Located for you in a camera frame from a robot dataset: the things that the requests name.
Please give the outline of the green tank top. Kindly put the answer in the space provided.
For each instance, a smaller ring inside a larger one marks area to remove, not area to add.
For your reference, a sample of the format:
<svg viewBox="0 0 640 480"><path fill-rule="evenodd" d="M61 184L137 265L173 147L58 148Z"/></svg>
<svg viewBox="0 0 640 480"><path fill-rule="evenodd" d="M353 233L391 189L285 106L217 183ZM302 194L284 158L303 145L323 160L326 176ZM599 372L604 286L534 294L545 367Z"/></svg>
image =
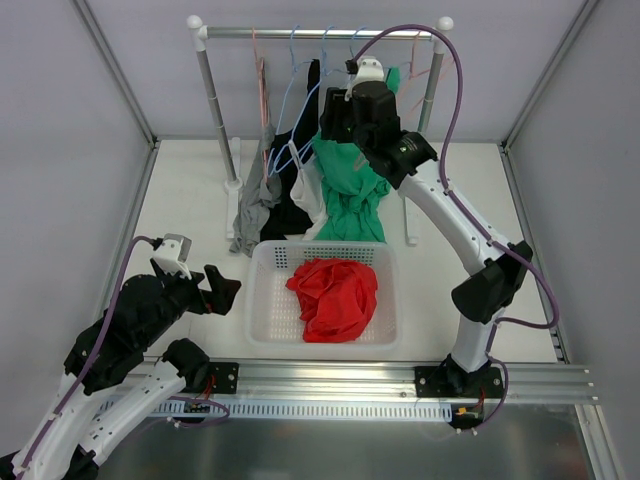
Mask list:
<svg viewBox="0 0 640 480"><path fill-rule="evenodd" d="M314 238L384 243L378 207L391 191L389 182L372 170L352 143L324 140L317 133L312 148L327 212L327 220Z"/></svg>

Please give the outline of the red tank top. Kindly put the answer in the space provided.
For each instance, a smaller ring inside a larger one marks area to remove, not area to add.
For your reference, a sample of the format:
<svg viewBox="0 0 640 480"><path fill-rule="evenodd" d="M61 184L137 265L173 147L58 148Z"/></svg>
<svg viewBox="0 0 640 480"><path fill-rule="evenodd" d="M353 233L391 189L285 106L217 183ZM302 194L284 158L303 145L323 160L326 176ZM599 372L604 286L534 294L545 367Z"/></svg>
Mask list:
<svg viewBox="0 0 640 480"><path fill-rule="evenodd" d="M353 260L314 258L296 269L286 288L297 297L306 343L355 341L377 308L377 276Z"/></svg>

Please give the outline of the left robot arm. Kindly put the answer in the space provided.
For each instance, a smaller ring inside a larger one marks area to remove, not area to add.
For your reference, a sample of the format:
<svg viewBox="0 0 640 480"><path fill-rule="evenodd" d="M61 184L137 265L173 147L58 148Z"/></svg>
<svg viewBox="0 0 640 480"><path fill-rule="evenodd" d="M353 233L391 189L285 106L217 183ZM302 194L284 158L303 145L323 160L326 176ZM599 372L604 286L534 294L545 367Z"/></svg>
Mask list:
<svg viewBox="0 0 640 480"><path fill-rule="evenodd" d="M184 314L226 315L241 288L213 265L184 278L155 266L129 278L104 315L82 331L64 361L51 412L19 451L1 459L4 479L94 479L115 448L157 406L185 392L230 390L233 364L215 365L193 341L172 341L150 373L100 410L148 348Z"/></svg>

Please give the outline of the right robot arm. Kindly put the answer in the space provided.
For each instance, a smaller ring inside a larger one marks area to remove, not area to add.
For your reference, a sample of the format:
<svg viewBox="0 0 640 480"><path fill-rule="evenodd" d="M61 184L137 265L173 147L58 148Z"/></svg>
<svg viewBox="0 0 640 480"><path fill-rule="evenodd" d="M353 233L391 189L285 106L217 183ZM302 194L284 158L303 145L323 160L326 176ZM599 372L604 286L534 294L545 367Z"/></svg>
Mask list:
<svg viewBox="0 0 640 480"><path fill-rule="evenodd" d="M440 394L471 395L489 376L492 328L522 286L531 247L504 237L489 239L488 223L468 216L470 207L440 173L443 156L420 133L402 128L395 95L384 82L328 88L320 133L324 140L354 144L373 171L416 204L458 255L468 277L451 292L460 313L456 341L427 384Z"/></svg>

